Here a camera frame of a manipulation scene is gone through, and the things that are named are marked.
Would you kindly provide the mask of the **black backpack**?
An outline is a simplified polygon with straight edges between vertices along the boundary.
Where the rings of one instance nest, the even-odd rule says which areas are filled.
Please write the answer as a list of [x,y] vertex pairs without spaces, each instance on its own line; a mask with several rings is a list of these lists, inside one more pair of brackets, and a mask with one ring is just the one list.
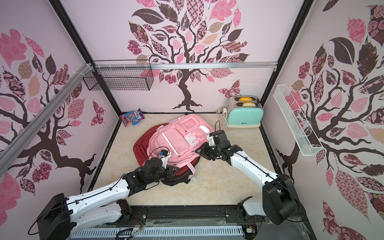
[[181,167],[175,175],[172,177],[172,179],[165,178],[161,180],[161,182],[164,185],[167,186],[175,186],[180,183],[188,184],[194,174],[196,173],[195,166],[199,163],[200,157],[195,158],[193,161],[191,161],[189,164]]

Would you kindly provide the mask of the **pink backpack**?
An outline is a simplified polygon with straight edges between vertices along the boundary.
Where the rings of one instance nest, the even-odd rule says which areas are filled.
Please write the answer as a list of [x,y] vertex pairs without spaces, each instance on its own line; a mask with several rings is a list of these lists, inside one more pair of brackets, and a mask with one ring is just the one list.
[[147,154],[157,157],[161,150],[168,150],[171,156],[167,165],[180,169],[200,156],[195,151],[208,142],[207,136],[212,132],[214,129],[197,115],[179,117],[155,130]]

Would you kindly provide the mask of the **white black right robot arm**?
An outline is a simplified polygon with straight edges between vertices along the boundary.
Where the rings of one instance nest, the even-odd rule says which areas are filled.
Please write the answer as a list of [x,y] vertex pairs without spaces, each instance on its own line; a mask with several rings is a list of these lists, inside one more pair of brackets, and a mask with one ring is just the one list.
[[253,160],[243,149],[231,145],[223,130],[211,133],[195,153],[207,160],[222,160],[242,171],[262,190],[262,199],[249,197],[240,203],[248,216],[267,217],[273,224],[290,221],[302,204],[293,180],[286,174],[277,174]]

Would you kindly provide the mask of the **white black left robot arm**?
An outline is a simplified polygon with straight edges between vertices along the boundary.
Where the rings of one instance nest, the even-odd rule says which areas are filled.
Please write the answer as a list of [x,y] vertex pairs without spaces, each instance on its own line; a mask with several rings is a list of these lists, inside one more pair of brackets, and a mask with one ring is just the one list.
[[171,179],[177,171],[175,166],[165,166],[162,159],[151,158],[144,166],[102,188],[71,197],[58,194],[37,217],[39,238],[66,240],[97,225],[128,223],[133,211],[126,198],[144,191],[149,184]]

